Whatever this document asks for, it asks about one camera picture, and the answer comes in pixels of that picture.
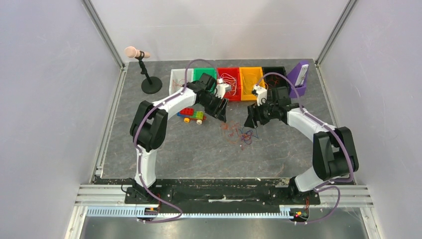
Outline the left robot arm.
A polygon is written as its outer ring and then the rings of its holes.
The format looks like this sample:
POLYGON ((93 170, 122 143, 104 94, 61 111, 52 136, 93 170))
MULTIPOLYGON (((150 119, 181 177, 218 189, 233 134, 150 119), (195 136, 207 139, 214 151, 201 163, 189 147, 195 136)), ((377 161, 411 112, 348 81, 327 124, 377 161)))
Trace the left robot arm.
POLYGON ((132 186, 126 191, 125 203, 152 203, 156 190, 157 150, 163 144, 168 120, 185 108, 199 104, 210 117, 226 122, 230 85, 223 79, 203 73, 199 80, 185 82, 183 87, 159 101, 142 101, 130 128, 136 149, 137 169, 132 186))

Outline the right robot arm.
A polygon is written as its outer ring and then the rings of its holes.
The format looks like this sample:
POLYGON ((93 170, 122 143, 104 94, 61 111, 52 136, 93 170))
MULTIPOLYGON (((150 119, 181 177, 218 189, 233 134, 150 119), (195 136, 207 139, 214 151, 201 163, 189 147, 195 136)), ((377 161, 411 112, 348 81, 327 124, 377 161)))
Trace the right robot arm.
POLYGON ((256 102, 247 108, 245 127, 256 128, 270 120, 280 120, 313 144, 312 166, 289 181, 287 195, 291 202, 302 202, 308 192, 328 183, 353 181, 359 162, 349 128, 322 122, 299 103, 292 103, 286 87, 267 90, 255 85, 252 94, 256 102))

